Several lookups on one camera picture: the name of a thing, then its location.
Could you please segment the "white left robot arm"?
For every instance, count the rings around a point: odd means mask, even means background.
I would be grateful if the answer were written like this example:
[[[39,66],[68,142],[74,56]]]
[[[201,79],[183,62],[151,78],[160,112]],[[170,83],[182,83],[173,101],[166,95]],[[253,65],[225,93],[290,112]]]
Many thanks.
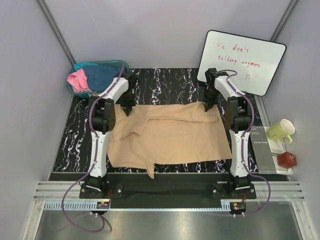
[[[135,104],[134,87],[138,81],[133,72],[118,73],[112,83],[97,96],[89,99],[88,124],[91,130],[91,158],[85,187],[97,198],[108,193],[107,149],[116,126],[116,103],[129,116]]]

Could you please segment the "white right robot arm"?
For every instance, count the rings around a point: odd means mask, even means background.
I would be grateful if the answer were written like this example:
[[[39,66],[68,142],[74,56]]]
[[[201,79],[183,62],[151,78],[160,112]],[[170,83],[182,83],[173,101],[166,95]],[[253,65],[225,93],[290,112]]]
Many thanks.
[[[235,199],[250,191],[248,141],[254,123],[252,97],[240,91],[230,80],[237,74],[237,71],[228,69],[206,70],[206,88],[203,97],[205,112],[218,104],[220,95],[226,100],[225,126],[231,138],[232,161],[230,177],[224,191]]]

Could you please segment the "beige t-shirt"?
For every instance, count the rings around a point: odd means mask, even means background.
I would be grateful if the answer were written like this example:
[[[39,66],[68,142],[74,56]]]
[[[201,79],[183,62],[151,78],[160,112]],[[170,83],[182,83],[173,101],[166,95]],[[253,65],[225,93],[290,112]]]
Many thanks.
[[[126,115],[115,105],[116,123],[107,157],[114,168],[146,170],[154,179],[155,165],[179,165],[231,159],[219,108],[205,111],[202,102],[137,105]]]

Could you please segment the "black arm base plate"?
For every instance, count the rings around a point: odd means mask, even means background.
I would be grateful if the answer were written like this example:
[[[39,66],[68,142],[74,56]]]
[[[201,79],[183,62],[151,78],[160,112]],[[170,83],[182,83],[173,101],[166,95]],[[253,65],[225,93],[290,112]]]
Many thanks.
[[[102,191],[82,183],[81,199],[124,199],[130,196],[196,196],[215,200],[254,200],[256,190],[250,177],[235,179],[229,173],[108,173]]]

